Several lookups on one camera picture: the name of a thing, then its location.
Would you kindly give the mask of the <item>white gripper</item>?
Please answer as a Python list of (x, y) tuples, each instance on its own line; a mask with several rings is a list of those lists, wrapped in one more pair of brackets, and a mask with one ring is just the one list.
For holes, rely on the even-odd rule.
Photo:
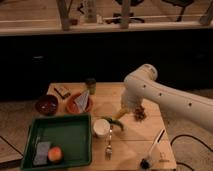
[(142, 104), (142, 98), (125, 89), (121, 95), (121, 106), (130, 110), (135, 110)]

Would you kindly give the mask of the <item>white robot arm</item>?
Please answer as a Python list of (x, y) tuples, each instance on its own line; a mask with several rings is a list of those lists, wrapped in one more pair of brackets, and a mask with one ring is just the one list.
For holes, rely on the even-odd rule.
[(130, 110), (148, 99), (173, 110), (213, 133), (213, 99), (187, 93), (156, 82), (158, 72), (151, 64), (143, 64), (124, 79), (121, 103)]

